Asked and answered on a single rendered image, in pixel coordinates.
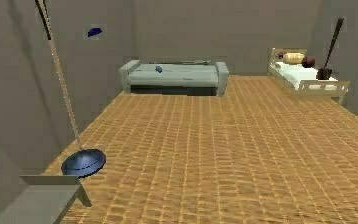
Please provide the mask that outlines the cream wooden bed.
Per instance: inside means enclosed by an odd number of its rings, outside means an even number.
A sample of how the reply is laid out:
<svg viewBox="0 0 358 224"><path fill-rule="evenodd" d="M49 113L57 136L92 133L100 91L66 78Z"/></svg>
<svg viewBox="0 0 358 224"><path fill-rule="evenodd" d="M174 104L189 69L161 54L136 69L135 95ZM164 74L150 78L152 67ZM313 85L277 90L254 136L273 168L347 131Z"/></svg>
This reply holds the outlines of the cream wooden bed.
<svg viewBox="0 0 358 224"><path fill-rule="evenodd" d="M342 101L349 90L350 82L339 81L333 77L328 80L317 80L318 70L315 68L304 68L302 64L285 64L283 55L288 52L303 53L303 48L272 48L268 62L268 74L276 77L286 86L288 90L298 96L324 96L337 98L338 103Z"/></svg>

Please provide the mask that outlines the floor lamp with blue base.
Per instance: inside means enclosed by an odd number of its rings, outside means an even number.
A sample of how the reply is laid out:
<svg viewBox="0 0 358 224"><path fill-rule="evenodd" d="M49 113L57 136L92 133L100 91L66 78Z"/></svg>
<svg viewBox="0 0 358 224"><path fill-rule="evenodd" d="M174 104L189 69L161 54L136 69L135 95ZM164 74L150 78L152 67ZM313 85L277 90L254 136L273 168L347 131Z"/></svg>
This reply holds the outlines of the floor lamp with blue base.
<svg viewBox="0 0 358 224"><path fill-rule="evenodd" d="M100 149L97 148L84 148L81 143L80 134L78 126L76 124L67 84L51 31L47 6L44 0L35 0L35 4L41 17L47 40L49 42L50 52L55 65L56 74L58 76L59 85L67 109L67 114L70 120L76 143L79 147L79 150L77 152L71 154L64 160L61 165L61 171L64 175L73 175L77 176L78 178L88 177L97 173L105 165L106 155Z"/></svg>

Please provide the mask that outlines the yellow cylindrical pillow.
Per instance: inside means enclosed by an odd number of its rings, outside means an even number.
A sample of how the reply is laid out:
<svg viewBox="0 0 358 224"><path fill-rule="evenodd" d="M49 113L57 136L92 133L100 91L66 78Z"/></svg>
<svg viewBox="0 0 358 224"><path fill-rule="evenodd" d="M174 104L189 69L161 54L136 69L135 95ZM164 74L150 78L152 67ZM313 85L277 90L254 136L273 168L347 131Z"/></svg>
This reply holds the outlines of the yellow cylindrical pillow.
<svg viewBox="0 0 358 224"><path fill-rule="evenodd" d="M283 62L290 65L300 64L304 57L305 55L303 53L288 52L283 55Z"/></svg>

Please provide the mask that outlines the dark red ball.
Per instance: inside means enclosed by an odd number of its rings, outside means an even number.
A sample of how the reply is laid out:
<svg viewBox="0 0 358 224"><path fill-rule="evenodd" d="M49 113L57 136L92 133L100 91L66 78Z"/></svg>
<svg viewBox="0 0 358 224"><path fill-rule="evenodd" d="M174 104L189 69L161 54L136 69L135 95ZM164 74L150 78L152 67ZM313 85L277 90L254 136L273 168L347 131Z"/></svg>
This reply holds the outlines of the dark red ball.
<svg viewBox="0 0 358 224"><path fill-rule="evenodd" d="M312 56L306 56L303 58L301 64L304 68L311 68L315 65L315 58Z"/></svg>

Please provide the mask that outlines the grey-green sofa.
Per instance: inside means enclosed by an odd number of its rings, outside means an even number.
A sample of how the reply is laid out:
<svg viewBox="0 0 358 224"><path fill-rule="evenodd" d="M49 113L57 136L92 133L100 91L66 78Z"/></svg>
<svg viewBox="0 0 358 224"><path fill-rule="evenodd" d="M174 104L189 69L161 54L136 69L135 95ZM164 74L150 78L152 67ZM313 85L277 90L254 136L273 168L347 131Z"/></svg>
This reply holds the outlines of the grey-green sofa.
<svg viewBox="0 0 358 224"><path fill-rule="evenodd" d="M155 71L161 66L163 71ZM119 69L123 90L131 92L134 86L214 88L218 96L223 96L229 78L225 62L209 65L182 65L171 63L142 63L131 60Z"/></svg>

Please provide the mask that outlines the grey flat object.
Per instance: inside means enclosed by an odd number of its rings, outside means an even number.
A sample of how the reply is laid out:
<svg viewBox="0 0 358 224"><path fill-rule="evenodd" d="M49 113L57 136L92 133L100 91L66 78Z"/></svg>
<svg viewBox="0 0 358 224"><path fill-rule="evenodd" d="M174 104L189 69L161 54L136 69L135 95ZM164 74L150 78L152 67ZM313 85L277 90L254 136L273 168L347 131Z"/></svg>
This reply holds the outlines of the grey flat object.
<svg viewBox="0 0 358 224"><path fill-rule="evenodd" d="M182 65L209 65L210 60L194 60L194 61L180 61L178 64Z"/></svg>

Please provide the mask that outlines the grey table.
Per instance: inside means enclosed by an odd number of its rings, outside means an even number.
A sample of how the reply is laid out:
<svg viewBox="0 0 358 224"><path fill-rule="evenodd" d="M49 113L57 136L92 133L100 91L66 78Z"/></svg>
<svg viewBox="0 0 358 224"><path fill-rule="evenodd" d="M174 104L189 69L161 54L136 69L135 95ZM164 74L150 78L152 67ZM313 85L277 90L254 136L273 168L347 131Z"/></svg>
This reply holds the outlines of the grey table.
<svg viewBox="0 0 358 224"><path fill-rule="evenodd" d="M76 200L91 207L74 175L21 175L24 190L0 213L0 224L60 224Z"/></svg>

